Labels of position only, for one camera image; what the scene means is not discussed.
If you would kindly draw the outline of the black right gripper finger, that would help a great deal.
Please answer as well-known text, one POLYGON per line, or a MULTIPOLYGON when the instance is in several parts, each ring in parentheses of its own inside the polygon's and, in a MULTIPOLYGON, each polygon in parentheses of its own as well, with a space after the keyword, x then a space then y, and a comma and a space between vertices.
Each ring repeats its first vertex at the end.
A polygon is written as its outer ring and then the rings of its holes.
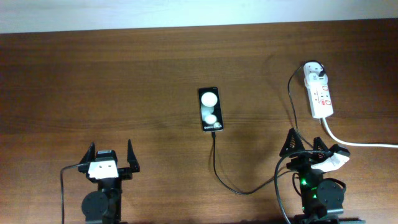
POLYGON ((328 152, 329 149, 320 137, 316 137, 313 140, 313 151, 316 153, 325 153, 328 152))
POLYGON ((296 130, 294 128, 289 129, 287 138, 282 146, 282 149, 280 150, 279 156, 284 157, 290 153, 304 150, 304 145, 296 130))

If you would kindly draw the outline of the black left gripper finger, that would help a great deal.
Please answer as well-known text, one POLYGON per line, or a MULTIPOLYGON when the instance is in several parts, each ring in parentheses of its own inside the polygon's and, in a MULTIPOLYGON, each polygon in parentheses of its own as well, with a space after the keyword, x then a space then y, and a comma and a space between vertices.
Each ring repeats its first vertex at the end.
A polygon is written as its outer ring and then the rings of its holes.
POLYGON ((93 161, 95 159, 95 143, 92 142, 87 150, 87 152, 85 153, 85 155, 82 157, 81 161, 79 162, 79 164, 87 164, 90 163, 91 161, 93 161))
POLYGON ((130 139, 128 139, 127 142, 127 162, 129 163, 130 168, 139 168, 139 163, 135 156, 132 141, 130 139))

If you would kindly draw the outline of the black smartphone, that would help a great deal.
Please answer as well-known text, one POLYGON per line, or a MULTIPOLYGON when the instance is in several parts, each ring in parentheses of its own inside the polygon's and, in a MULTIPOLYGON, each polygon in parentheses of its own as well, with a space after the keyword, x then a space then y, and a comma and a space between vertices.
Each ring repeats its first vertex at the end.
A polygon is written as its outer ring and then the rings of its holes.
POLYGON ((224 124, 218 88, 215 86, 199 88, 198 100, 203 132, 210 133, 222 131, 224 129, 224 124))

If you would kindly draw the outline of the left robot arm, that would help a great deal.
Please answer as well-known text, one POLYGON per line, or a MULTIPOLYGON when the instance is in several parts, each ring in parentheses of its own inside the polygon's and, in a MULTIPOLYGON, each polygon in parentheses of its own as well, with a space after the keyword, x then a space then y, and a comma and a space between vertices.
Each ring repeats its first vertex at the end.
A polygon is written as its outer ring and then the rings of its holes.
POLYGON ((118 167, 118 158, 114 150, 97 151, 91 143, 79 162, 78 171, 97 185, 95 191, 85 196, 81 210, 85 223, 118 224, 122 223, 122 181, 131 180, 133 173, 140 171, 134 154, 132 141, 127 141, 127 167, 118 167))

